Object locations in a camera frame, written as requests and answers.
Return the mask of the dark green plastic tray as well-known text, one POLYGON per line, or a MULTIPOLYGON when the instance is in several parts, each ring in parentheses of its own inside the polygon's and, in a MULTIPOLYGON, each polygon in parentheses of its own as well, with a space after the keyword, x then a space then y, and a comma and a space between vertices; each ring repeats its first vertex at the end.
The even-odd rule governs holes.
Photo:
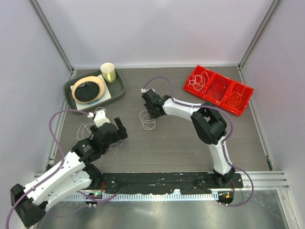
MULTIPOLYGON (((72 83, 75 83, 77 80, 86 77, 86 76, 98 76, 101 75, 100 70, 85 70, 84 73, 78 73, 78 71, 75 74, 75 77, 65 83, 63 86, 64 96, 66 103, 70 109, 76 109, 75 103, 72 101, 72 95, 69 89, 69 86, 72 85, 72 83)), ((105 107, 106 105, 109 105, 111 103, 116 102, 117 100, 121 99, 125 94, 125 85, 124 80, 120 77, 120 75, 116 72, 116 80, 113 83, 106 82, 106 85, 110 91, 111 98, 106 100, 105 102, 101 102, 97 105, 94 105, 92 108, 85 110, 85 112, 91 112, 94 109, 98 107, 105 107)))

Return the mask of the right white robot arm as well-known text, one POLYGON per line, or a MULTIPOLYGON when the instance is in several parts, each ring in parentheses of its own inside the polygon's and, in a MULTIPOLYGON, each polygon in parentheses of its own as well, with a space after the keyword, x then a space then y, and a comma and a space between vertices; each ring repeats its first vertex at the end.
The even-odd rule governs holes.
POLYGON ((221 116, 220 109, 208 102, 192 104, 169 95, 160 97, 154 89, 141 89, 141 92, 151 119, 172 115, 192 122, 199 139, 208 145, 212 155, 216 185, 220 188, 231 185, 235 168, 227 152, 227 123, 221 116))

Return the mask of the red plastic divided bin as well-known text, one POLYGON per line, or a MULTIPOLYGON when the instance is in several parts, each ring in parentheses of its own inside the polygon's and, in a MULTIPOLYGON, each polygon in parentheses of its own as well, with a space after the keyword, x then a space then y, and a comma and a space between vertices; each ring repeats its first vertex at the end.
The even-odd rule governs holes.
POLYGON ((253 88, 200 65, 189 75, 183 89, 237 116, 242 115, 254 92, 253 88))

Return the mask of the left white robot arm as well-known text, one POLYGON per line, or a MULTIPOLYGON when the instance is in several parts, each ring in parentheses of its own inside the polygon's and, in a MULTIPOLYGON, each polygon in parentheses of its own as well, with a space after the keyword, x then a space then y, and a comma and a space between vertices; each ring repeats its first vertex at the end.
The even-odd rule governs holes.
POLYGON ((27 228, 38 223, 56 203, 81 189, 97 190, 102 183, 101 171, 93 161, 107 153, 111 144, 127 138, 120 118, 107 118, 91 127, 90 137, 77 142, 64 159, 25 186, 10 189, 13 211, 27 228))

